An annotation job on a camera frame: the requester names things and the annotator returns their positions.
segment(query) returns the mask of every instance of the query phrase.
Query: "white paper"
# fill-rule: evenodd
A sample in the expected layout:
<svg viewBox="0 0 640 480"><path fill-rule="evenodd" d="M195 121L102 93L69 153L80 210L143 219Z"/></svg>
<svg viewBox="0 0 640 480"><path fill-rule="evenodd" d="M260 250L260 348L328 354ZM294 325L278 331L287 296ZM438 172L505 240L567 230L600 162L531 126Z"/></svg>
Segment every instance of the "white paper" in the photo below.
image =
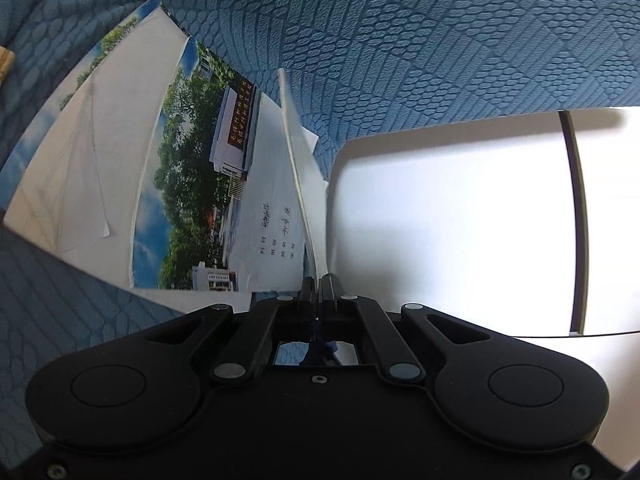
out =
<svg viewBox="0 0 640 480"><path fill-rule="evenodd" d="M55 231L49 250L55 256L122 288L129 288L137 184L185 40L160 8L151 12L76 91L18 186L36 187L44 197ZM33 216L24 215L19 197L17 192L4 222L38 243L26 228Z"/></svg>
<svg viewBox="0 0 640 480"><path fill-rule="evenodd" d="M259 106L254 160L242 192L228 266L237 269L239 290L298 290L305 237L282 112L264 94ZM305 149L309 152L306 140Z"/></svg>
<svg viewBox="0 0 640 480"><path fill-rule="evenodd" d="M584 333L640 330L640 107L571 111L589 229Z"/></svg>
<svg viewBox="0 0 640 480"><path fill-rule="evenodd" d="M287 76L278 70L280 81L280 103L284 118L289 160L298 192L307 239L307 252L315 278L327 272L326 262L326 183L318 164L308 149L300 118L296 112L289 90Z"/></svg>

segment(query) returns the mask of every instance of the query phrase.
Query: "metal screw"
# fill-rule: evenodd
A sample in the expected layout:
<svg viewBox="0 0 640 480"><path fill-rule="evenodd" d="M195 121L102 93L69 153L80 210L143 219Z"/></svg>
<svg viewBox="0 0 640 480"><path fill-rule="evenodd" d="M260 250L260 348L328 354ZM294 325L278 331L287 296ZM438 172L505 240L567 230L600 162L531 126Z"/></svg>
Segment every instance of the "metal screw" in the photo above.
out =
<svg viewBox="0 0 640 480"><path fill-rule="evenodd" d="M245 374L246 370L238 363L222 363L216 366L213 373L220 379L237 379Z"/></svg>
<svg viewBox="0 0 640 480"><path fill-rule="evenodd" d="M420 375L420 368L411 363L398 363L389 368L389 373L396 379L408 381Z"/></svg>
<svg viewBox="0 0 640 480"><path fill-rule="evenodd" d="M51 480L63 480L66 478L66 469L60 464L51 464L47 467L47 476Z"/></svg>
<svg viewBox="0 0 640 480"><path fill-rule="evenodd" d="M578 464L571 471L571 478L574 480L587 480L591 476L591 467L586 464Z"/></svg>

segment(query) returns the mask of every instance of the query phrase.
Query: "booklet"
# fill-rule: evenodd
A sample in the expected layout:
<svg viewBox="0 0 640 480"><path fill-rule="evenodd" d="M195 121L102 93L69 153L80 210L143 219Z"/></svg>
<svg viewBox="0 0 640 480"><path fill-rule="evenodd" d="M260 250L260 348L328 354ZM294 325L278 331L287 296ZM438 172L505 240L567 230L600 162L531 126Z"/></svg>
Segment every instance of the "booklet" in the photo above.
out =
<svg viewBox="0 0 640 480"><path fill-rule="evenodd" d="M24 132L0 171L4 224L159 303L188 310L237 293L244 310L254 292L302 283L305 222L286 124L272 99L149 0ZM318 137L298 123L292 138L296 156L313 161ZM185 302L176 290L207 297Z"/></svg>

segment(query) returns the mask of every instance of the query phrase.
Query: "blue textured fabric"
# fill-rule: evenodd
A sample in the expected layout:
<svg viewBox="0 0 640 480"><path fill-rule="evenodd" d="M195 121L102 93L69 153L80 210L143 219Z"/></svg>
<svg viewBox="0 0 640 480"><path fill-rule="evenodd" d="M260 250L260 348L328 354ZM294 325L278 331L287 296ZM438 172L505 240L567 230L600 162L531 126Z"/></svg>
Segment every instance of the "blue textured fabric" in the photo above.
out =
<svg viewBox="0 0 640 480"><path fill-rule="evenodd" d="M0 0L0 44L17 54L0 89L0 163L70 69L144 1ZM271 98L275 70L290 70L325 175L355 137L640 104L640 0L163 1ZM38 366L169 313L6 232L0 264L0 459L15 465L37 447L22 396Z"/></svg>

